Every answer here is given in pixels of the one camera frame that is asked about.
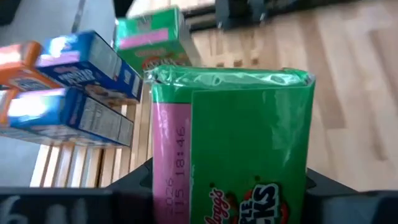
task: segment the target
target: brand logo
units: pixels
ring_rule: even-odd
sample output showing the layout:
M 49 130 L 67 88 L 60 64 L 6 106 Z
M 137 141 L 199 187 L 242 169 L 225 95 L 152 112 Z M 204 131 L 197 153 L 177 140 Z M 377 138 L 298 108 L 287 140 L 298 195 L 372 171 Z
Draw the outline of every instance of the brand logo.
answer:
M 166 54 L 166 49 L 150 49 L 150 50 L 140 50 L 136 52 L 137 57 L 150 57 L 150 56 L 161 56 Z
M 207 224 L 221 224 L 223 220 L 229 218 L 229 204 L 224 200 L 224 192 L 217 188 L 213 188 L 209 193 L 209 197 L 213 201 L 213 215 L 211 217 L 205 217 L 205 223 Z
M 280 217 L 279 187 L 277 184 L 257 184 L 250 195 L 239 205 L 239 224 L 264 223 L 273 224 Z
M 256 184 L 242 200 L 232 191 L 224 194 L 214 184 L 210 187 L 213 216 L 205 217 L 207 224 L 221 224 L 225 219 L 234 224 L 287 224 L 289 220 L 289 208 L 281 200 L 281 189 L 276 183 Z
M 13 78 L 9 81 L 11 85 L 17 86 L 21 90 L 24 91 L 32 91 L 32 90 L 48 90 L 49 86 L 42 83 L 41 81 L 35 78 Z
M 184 65 L 184 63 L 181 62 L 180 60 L 174 60 L 170 57 L 164 57 L 164 58 L 153 57 L 153 58 L 148 58 L 142 64 L 142 69 L 151 70 L 155 67 L 158 67 L 159 65 Z
M 68 73 L 64 73 L 59 75 L 59 79 L 61 79 L 62 81 L 67 82 L 69 85 L 75 85 L 81 82 L 88 82 L 88 81 L 92 81 L 95 80 L 95 77 L 93 76 L 93 72 L 90 69 L 78 69 L 76 67 L 71 67 L 71 68 L 67 68 L 67 67 L 63 67 L 60 68 L 56 71 L 55 68 L 54 71 L 60 73 L 61 71 L 66 72 L 68 71 Z

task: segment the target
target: black holder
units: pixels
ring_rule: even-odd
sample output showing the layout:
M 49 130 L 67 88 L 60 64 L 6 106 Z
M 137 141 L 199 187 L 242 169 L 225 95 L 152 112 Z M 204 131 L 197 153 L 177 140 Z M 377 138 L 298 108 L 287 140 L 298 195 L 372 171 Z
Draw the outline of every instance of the black holder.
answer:
M 398 223 L 397 204 L 396 191 L 359 193 L 309 169 L 302 223 Z M 0 188 L 0 223 L 147 224 L 152 208 L 152 159 L 105 189 Z
M 268 21 L 280 14 L 357 0 L 215 0 L 214 5 L 183 11 L 190 32 L 230 30 Z

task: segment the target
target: hardwood floor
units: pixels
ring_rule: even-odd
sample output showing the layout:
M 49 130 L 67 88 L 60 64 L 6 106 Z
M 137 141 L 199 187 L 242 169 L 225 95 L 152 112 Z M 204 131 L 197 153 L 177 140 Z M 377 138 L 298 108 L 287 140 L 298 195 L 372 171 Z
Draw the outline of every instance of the hardwood floor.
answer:
M 167 4 L 151 1 L 150 8 Z M 206 66 L 314 73 L 308 166 L 357 190 L 397 189 L 397 18 L 397 1 L 360 1 L 193 37 Z

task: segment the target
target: green cereal box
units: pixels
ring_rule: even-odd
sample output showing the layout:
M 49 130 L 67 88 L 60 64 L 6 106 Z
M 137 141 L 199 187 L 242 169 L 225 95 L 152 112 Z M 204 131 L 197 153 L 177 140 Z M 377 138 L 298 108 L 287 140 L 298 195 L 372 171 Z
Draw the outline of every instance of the green cereal box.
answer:
M 200 65 L 198 50 L 177 7 L 119 19 L 115 49 L 141 75 L 162 64 Z

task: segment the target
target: wooden slat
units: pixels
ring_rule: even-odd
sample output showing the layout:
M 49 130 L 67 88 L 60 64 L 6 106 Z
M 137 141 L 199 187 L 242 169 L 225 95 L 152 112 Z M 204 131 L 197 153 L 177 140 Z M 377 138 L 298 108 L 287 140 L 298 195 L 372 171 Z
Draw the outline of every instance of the wooden slat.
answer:
M 57 170 L 61 157 L 60 146 L 53 146 L 51 148 L 51 156 L 49 161 L 49 166 L 47 167 L 47 172 L 45 174 L 43 187 L 54 187 L 55 180 L 57 178 Z
M 127 105 L 122 105 L 121 114 L 127 116 Z M 116 149 L 112 182 L 119 180 L 129 172 L 130 151 L 131 149 L 126 147 Z
M 149 117 L 150 117 L 150 86 L 144 84 L 142 89 L 142 114 L 140 122 L 140 135 L 137 150 L 137 163 L 136 166 L 139 167 L 147 160 L 148 151 L 148 133 L 149 133 Z
M 47 173 L 50 155 L 50 146 L 41 145 L 39 154 L 37 155 L 35 168 L 33 170 L 32 179 L 30 180 L 31 187 L 42 187 L 44 185 L 44 179 Z
M 153 121 L 153 112 L 152 112 L 152 103 L 150 103 L 150 116 L 149 116 L 149 134 L 148 134 L 148 152 L 147 152 L 147 160 L 152 158 L 153 148 L 152 148 L 152 121 Z
M 104 148 L 104 156 L 102 160 L 101 176 L 99 177 L 99 187 L 107 187 L 112 183 L 115 148 Z
M 98 177 L 100 176 L 100 163 L 104 149 L 92 148 L 90 161 L 88 163 L 87 180 L 85 187 L 97 187 Z
M 75 150 L 74 143 L 65 143 L 62 146 L 62 157 L 60 159 L 59 172 L 57 176 L 56 187 L 66 187 L 68 183 L 69 172 L 71 169 L 72 155 Z
M 83 171 L 86 164 L 86 156 L 87 156 L 87 147 L 77 147 L 75 168 L 72 174 L 72 183 L 71 187 L 81 187 L 82 186 L 82 178 Z
M 133 110 L 135 117 L 134 117 L 134 130 L 132 133 L 132 146 L 131 146 L 130 167 L 129 167 L 130 172 L 137 168 L 137 153 L 138 153 L 138 144 L 139 144 L 140 127 L 141 127 L 142 104 L 136 105 L 135 109 L 129 107 L 128 113 L 132 114 Z

